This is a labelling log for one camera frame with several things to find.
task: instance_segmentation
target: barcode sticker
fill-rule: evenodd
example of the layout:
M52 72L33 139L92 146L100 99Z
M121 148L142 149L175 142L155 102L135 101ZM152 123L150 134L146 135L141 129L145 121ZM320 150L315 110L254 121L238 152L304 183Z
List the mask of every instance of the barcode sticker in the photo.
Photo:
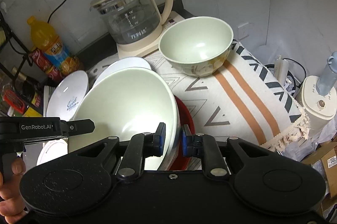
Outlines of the barcode sticker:
M332 166L337 165L337 159L336 156L328 159L328 168L331 168Z

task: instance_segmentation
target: orange juice bottle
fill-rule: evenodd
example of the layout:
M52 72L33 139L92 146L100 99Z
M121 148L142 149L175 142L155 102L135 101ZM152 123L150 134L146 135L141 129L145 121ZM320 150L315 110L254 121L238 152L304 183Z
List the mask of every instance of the orange juice bottle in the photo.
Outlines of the orange juice bottle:
M71 57L67 47L50 24L37 21L34 16L29 17L27 23L31 27L30 35L34 45L43 51L63 75L67 76L82 67L77 57Z

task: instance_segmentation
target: red bowl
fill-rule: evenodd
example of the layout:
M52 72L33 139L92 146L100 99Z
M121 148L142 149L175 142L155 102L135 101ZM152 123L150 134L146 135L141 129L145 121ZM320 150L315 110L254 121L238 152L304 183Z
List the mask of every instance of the red bowl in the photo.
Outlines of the red bowl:
M193 123L191 114L188 111L188 108L186 107L186 105L184 105L184 103L177 96L174 96L174 97L176 99L177 106L178 106L180 125L183 126L184 124L187 124L191 133L194 134L195 133L194 123ZM172 166L170 167L171 171L186 170L188 166L188 162L190 160L190 158L185 158L183 156L183 149L181 147L181 139L179 140L178 146L179 146L178 156L176 160L173 162Z

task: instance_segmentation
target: power socket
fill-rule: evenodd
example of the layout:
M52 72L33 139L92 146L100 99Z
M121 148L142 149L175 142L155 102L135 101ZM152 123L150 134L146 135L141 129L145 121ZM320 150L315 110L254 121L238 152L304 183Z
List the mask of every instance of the power socket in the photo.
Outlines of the power socket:
M242 40L243 38L249 35L250 23L244 23L238 26L238 39Z

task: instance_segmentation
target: blue water bottle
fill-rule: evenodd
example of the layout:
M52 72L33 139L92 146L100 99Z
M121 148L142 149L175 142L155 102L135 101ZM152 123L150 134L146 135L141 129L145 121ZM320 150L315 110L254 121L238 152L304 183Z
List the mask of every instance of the blue water bottle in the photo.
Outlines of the blue water bottle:
M326 96L337 81L337 51L327 59L327 62L316 84L316 90L322 96Z

